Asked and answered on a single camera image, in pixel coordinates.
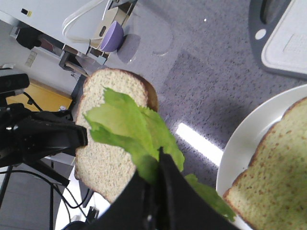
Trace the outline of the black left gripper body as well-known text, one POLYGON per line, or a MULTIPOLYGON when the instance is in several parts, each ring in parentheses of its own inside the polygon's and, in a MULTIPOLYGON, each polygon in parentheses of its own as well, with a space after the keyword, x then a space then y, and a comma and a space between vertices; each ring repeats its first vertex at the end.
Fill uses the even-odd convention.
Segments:
POLYGON ((0 166, 13 166, 31 162, 27 153, 26 128, 20 127, 31 111, 22 103, 7 104, 6 98, 14 92, 0 95, 0 166))

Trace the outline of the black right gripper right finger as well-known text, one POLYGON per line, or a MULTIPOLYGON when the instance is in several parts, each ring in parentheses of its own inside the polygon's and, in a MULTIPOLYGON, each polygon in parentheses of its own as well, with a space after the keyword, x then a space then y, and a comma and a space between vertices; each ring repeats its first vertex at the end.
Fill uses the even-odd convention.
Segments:
POLYGON ((154 185, 154 230, 236 230, 209 206, 179 172, 162 147, 156 149, 158 166, 154 185))

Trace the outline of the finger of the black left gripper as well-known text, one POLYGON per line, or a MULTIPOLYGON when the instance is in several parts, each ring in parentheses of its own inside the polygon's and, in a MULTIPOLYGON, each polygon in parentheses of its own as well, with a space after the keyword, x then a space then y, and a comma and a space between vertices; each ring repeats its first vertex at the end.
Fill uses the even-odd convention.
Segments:
POLYGON ((88 144, 87 130, 75 124, 70 111, 33 112, 24 118, 24 160, 66 153, 88 144))

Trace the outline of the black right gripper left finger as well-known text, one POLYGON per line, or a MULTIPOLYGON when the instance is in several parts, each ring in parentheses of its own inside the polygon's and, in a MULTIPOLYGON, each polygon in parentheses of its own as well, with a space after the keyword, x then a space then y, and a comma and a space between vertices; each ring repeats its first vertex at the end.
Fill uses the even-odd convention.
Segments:
POLYGON ((155 230, 158 210, 155 187, 136 172, 115 202, 91 224, 91 229, 155 230))

